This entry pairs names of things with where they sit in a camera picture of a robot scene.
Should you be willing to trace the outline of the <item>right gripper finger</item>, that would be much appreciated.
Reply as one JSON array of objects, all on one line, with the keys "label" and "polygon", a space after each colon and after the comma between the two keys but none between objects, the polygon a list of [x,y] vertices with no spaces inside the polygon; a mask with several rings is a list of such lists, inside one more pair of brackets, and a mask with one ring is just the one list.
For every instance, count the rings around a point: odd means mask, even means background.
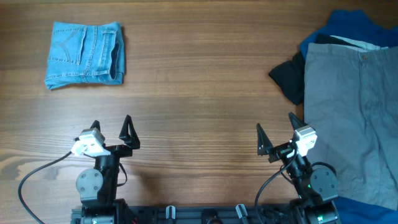
[{"label": "right gripper finger", "polygon": [[289,113],[289,119],[293,129],[299,129],[307,125],[304,121],[298,118],[293,112]]},{"label": "right gripper finger", "polygon": [[271,152],[273,145],[259,123],[256,124],[256,130],[257,130],[257,155],[258,156],[268,155]]}]

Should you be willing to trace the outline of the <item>grey cotton shorts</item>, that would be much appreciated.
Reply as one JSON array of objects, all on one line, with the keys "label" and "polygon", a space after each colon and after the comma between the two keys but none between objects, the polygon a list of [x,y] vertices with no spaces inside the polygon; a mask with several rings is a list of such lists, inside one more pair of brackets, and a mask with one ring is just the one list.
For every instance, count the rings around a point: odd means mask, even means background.
[{"label": "grey cotton shorts", "polygon": [[318,136],[308,158],[336,169],[342,197],[395,210],[397,49],[310,44],[304,80],[304,118]]}]

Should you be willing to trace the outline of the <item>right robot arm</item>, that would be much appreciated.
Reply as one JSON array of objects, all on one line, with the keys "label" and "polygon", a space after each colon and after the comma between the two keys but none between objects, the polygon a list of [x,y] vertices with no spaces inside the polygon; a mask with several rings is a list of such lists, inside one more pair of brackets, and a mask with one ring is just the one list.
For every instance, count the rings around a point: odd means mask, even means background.
[{"label": "right robot arm", "polygon": [[254,209],[260,223],[266,222],[259,199],[264,189],[279,175],[286,172],[294,186],[298,198],[288,204],[287,217],[291,223],[340,223],[340,216],[334,200],[338,198],[338,180],[336,170],[326,162],[311,163],[307,159],[308,151],[317,141],[315,129],[289,113],[294,129],[292,138],[281,145],[273,146],[260,124],[256,124],[257,154],[268,156],[269,162],[281,161],[280,169],[269,177],[256,194]]}]

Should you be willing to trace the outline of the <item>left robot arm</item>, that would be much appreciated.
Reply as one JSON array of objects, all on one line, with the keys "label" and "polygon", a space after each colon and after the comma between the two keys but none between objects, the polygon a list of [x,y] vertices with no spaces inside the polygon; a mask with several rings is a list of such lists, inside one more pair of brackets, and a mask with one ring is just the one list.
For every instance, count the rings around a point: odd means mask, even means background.
[{"label": "left robot arm", "polygon": [[141,145],[129,115],[125,117],[119,139],[123,141],[122,144],[107,146],[97,120],[75,139],[71,152],[75,156],[92,157],[95,166],[84,170],[76,180],[82,206],[80,211],[73,211],[70,223],[138,222],[126,201],[116,198],[117,188],[123,186],[118,182],[118,174],[125,171],[120,159],[131,157],[132,151]]}]

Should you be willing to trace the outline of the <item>black garment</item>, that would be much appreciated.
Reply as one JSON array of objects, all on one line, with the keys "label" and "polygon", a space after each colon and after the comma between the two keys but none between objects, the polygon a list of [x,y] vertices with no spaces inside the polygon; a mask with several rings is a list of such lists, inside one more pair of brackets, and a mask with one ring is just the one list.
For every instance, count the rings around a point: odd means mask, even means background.
[{"label": "black garment", "polygon": [[[355,40],[332,37],[326,34],[318,34],[315,43],[337,44],[363,49]],[[284,96],[294,105],[299,105],[304,101],[304,71],[305,58],[301,51],[299,51],[291,60],[281,63],[269,72],[269,76],[276,82]]]}]

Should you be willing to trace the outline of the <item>folded blue denim jeans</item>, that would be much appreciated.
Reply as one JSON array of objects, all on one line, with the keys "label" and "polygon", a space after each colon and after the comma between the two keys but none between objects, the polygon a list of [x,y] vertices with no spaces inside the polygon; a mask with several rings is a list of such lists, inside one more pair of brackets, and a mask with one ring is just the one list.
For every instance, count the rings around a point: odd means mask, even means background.
[{"label": "folded blue denim jeans", "polygon": [[44,80],[47,89],[81,83],[121,85],[124,74],[125,48],[120,23],[53,24]]}]

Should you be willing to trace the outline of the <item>light grey garment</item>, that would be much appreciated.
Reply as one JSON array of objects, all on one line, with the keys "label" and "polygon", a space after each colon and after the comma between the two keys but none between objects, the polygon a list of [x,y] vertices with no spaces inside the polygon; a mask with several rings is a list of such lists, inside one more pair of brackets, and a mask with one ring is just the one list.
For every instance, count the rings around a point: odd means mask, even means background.
[{"label": "light grey garment", "polygon": [[360,52],[388,49],[388,47],[380,47],[378,45],[370,44],[370,43],[363,42],[363,41],[360,41],[360,40],[353,40],[353,39],[349,39],[349,38],[346,38],[346,37],[340,37],[340,36],[336,36],[336,35],[333,35],[332,37],[340,39],[340,40],[343,40],[343,41],[345,41],[347,43],[353,44],[357,48],[361,48]]}]

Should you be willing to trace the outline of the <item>blue shirt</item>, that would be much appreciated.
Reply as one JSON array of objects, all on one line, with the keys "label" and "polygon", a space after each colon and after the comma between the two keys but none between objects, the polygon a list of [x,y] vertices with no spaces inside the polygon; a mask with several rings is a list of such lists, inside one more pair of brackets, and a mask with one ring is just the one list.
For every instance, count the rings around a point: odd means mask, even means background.
[{"label": "blue shirt", "polygon": [[362,10],[334,10],[326,25],[309,35],[299,45],[304,58],[307,56],[309,43],[314,43],[318,34],[337,35],[380,47],[397,46],[397,26],[385,29],[370,20]]}]

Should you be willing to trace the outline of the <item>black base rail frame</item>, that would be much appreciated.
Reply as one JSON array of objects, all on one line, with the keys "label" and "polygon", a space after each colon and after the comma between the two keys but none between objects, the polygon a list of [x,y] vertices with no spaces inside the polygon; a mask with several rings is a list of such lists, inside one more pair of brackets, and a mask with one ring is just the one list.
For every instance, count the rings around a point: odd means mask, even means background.
[{"label": "black base rail frame", "polygon": [[125,216],[95,214],[72,210],[70,223],[149,223],[149,224],[209,224],[209,223],[297,223],[285,205],[263,205],[259,220],[254,207],[238,204],[230,207],[150,207],[131,206]]}]

